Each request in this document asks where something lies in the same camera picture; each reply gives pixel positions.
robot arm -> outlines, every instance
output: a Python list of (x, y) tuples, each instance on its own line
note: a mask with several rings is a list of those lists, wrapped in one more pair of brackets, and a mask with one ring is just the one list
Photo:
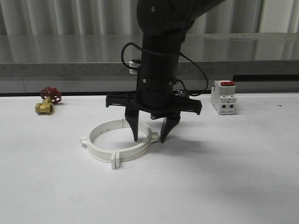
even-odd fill
[(139, 0), (138, 24), (143, 31), (141, 64), (136, 92), (109, 94), (106, 107), (126, 107), (125, 117), (134, 141), (138, 139), (139, 111), (152, 119), (164, 118), (160, 140), (180, 121), (181, 111), (200, 114), (201, 102), (174, 95), (181, 44), (195, 19), (224, 0)]

brass valve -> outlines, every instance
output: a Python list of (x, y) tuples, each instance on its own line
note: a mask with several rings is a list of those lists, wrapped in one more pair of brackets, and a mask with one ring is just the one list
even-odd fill
[(51, 97), (47, 97), (42, 103), (36, 104), (36, 113), (53, 113), (53, 102)]

white pipe clamp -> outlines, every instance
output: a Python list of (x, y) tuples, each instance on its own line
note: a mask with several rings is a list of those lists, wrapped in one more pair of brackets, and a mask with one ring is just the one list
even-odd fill
[(93, 140), (100, 134), (115, 129), (130, 128), (130, 125), (125, 119), (112, 120), (97, 126), (88, 135), (82, 135), (80, 138), (80, 142), (81, 144), (87, 146), (87, 149), (89, 150), (93, 158), (103, 162), (109, 162), (111, 163), (111, 168), (116, 169), (120, 167), (120, 162), (133, 160), (145, 154), (149, 149), (150, 144), (158, 141), (157, 132), (152, 132), (151, 128), (143, 122), (139, 122), (138, 125), (139, 130), (144, 133), (147, 138), (142, 139), (140, 143), (129, 148), (108, 151), (93, 144)]

red valve handle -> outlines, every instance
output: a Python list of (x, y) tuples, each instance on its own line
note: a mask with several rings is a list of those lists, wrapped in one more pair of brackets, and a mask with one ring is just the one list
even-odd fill
[(48, 86), (41, 90), (41, 97), (42, 99), (51, 97), (53, 104), (58, 104), (61, 101), (61, 92), (59, 92), (56, 88)]

white tabletop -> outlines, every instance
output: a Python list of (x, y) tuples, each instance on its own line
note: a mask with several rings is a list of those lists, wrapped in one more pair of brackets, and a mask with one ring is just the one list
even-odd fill
[[(183, 112), (164, 144), (117, 170), (79, 139), (123, 107), (63, 97), (37, 115), (38, 97), (0, 98), (0, 223), (298, 224), (299, 94), (236, 96), (232, 116), (199, 97), (201, 115)], [(112, 147), (134, 144), (129, 129), (114, 135)]]

